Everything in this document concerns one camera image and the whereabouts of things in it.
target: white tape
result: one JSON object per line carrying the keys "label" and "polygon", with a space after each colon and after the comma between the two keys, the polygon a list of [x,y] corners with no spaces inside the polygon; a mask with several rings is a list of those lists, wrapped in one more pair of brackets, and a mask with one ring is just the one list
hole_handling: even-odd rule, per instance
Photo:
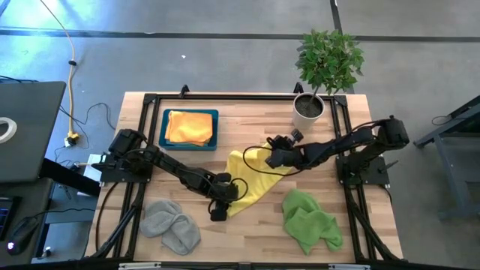
{"label": "white tape", "polygon": [[10,118],[0,117],[0,125],[2,124],[8,125],[7,132],[0,136],[0,143],[5,143],[15,135],[15,132],[17,132],[17,123]]}

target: yellow cloth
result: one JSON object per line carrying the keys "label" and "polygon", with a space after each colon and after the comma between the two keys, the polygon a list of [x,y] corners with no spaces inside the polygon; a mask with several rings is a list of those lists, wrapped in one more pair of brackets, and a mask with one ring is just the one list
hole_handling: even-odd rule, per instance
{"label": "yellow cloth", "polygon": [[165,139],[171,143],[204,146],[213,135],[213,119],[209,113],[170,111]]}
{"label": "yellow cloth", "polygon": [[[270,145],[266,143],[263,147],[270,148]],[[272,169],[265,163],[265,159],[270,156],[272,152],[267,149],[253,149],[247,151],[245,154],[245,160],[248,165],[257,170],[270,173],[288,173],[292,167],[278,167]],[[239,213],[241,210],[246,209],[248,206],[256,203],[265,193],[267,193],[277,182],[279,182],[283,176],[269,175],[265,173],[255,172],[245,165],[242,158],[243,152],[233,151],[230,153],[228,160],[226,161],[226,172],[232,175],[232,179],[241,178],[248,183],[248,193],[243,199],[232,202],[231,206],[227,210],[229,217]],[[238,195],[241,196],[245,192],[245,184],[241,181],[235,181],[238,185]]]}

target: gray cloth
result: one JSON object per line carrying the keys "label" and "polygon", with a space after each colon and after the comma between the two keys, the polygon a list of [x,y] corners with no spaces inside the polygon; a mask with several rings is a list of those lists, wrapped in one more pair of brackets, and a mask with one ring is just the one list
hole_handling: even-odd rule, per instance
{"label": "gray cloth", "polygon": [[140,232],[149,238],[162,235],[162,244],[179,255],[189,254],[200,242],[200,230],[194,220],[182,214],[182,207],[169,199],[147,207]]}

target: green cloth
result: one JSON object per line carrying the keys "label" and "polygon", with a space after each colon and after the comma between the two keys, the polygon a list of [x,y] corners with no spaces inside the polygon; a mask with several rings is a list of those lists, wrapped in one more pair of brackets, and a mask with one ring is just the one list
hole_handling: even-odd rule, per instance
{"label": "green cloth", "polygon": [[325,213],[309,194],[292,189],[282,208],[283,228],[297,240],[305,255],[320,239],[325,239],[330,251],[337,251],[344,244],[335,217]]}

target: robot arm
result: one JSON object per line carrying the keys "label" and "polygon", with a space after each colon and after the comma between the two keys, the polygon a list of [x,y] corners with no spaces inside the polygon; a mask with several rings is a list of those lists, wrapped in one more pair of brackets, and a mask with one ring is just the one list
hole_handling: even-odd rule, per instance
{"label": "robot arm", "polygon": [[203,168],[188,167],[175,158],[163,153],[155,145],[140,148],[146,141],[138,131],[120,130],[109,147],[109,163],[97,163],[93,167],[102,172],[123,172],[134,176],[144,176],[154,165],[178,177],[189,191],[212,199],[215,209],[211,211],[212,221],[225,221],[230,203],[239,198],[239,189],[229,173],[214,174]]}
{"label": "robot arm", "polygon": [[[372,129],[379,127],[378,136],[374,136]],[[297,170],[310,170],[327,161],[332,155],[352,150],[358,146],[366,146],[360,152],[348,156],[351,172],[358,172],[365,168],[372,159],[384,151],[402,149],[409,143],[404,123],[393,116],[389,119],[368,122],[358,126],[339,139],[329,142],[312,142],[293,146],[303,139],[299,131],[292,132],[289,137],[276,136],[268,138],[271,145],[271,155],[265,162],[273,169],[279,166],[295,167]]]}

